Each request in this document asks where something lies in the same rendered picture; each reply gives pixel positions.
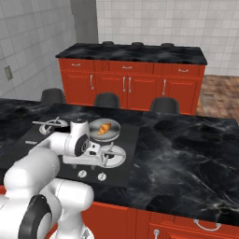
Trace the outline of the black hob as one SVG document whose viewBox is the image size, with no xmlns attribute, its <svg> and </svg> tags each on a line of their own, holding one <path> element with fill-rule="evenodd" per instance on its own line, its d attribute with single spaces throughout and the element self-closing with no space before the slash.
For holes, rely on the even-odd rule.
<svg viewBox="0 0 239 239">
<path fill-rule="evenodd" d="M 33 128 L 22 138 L 19 158 L 23 166 L 32 171 L 37 166 L 45 168 L 47 164 L 36 155 L 41 149 L 50 149 L 59 156 L 60 171 L 57 177 L 80 181 L 87 184 L 100 184 L 125 188 L 128 184 L 134 160 L 134 151 L 139 133 L 137 126 L 120 125 L 118 136 L 97 141 L 90 137 L 90 123 L 86 119 L 40 119 L 33 123 Z M 79 157 L 96 155 L 102 158 L 102 166 L 69 164 L 63 162 L 63 155 Z M 79 178 L 80 170 L 87 176 Z M 100 181 L 98 175 L 106 174 L 106 180 Z"/>
</svg>

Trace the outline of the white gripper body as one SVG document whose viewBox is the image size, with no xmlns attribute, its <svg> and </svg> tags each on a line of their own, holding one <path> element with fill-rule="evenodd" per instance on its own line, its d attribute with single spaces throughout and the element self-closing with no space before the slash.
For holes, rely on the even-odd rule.
<svg viewBox="0 0 239 239">
<path fill-rule="evenodd" d="M 102 158 L 96 155 L 81 155 L 79 157 L 63 155 L 63 162 L 69 164 L 97 165 L 102 166 Z"/>
</svg>

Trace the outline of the grey wall socket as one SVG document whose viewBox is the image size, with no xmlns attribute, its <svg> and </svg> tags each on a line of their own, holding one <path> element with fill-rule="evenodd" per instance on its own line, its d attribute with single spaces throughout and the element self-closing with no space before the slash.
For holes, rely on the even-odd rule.
<svg viewBox="0 0 239 239">
<path fill-rule="evenodd" d="M 13 79 L 13 75 L 12 75 L 10 66 L 9 65 L 5 66 L 4 69 L 5 69 L 5 73 L 7 75 L 7 80 L 10 81 L 11 79 Z"/>
</svg>

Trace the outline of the red cupboard door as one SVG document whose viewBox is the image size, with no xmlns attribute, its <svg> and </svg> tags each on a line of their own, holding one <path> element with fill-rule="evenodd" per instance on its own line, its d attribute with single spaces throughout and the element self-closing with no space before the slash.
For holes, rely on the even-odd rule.
<svg viewBox="0 0 239 239">
<path fill-rule="evenodd" d="M 135 209 L 94 202 L 82 217 L 95 239 L 135 239 Z"/>
</svg>

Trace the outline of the grey round plate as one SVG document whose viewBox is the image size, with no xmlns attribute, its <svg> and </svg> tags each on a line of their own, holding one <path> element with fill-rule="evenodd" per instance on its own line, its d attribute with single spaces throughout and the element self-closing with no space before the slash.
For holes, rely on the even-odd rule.
<svg viewBox="0 0 239 239">
<path fill-rule="evenodd" d="M 110 123 L 111 128 L 106 134 L 98 135 L 100 125 Z M 113 119 L 96 119 L 90 123 L 90 137 L 97 141 L 107 141 L 120 134 L 120 124 Z"/>
</svg>

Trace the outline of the orange croissant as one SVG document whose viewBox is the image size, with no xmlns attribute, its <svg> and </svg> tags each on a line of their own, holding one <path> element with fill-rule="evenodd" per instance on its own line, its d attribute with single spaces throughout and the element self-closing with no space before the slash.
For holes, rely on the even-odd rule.
<svg viewBox="0 0 239 239">
<path fill-rule="evenodd" d="M 111 128 L 111 124 L 110 123 L 103 123 L 100 125 L 99 131 L 98 131 L 98 135 L 101 134 L 106 134 Z"/>
</svg>

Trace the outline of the red island cupboards black top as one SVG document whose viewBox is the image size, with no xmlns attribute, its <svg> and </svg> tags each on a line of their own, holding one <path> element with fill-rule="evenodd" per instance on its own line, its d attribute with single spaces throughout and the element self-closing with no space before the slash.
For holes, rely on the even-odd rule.
<svg viewBox="0 0 239 239">
<path fill-rule="evenodd" d="M 76 43 L 56 57 L 68 104 L 92 105 L 113 92 L 123 109 L 148 111 L 168 96 L 186 115 L 196 113 L 207 66 L 198 47 Z"/>
</svg>

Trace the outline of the red drawer front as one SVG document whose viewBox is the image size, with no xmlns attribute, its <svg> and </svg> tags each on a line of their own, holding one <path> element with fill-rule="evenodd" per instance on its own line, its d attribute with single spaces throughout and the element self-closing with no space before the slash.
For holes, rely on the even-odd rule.
<svg viewBox="0 0 239 239">
<path fill-rule="evenodd" d="M 152 213 L 148 239 L 154 239 L 155 229 L 160 231 L 158 239 L 239 239 L 239 226 Z"/>
</svg>

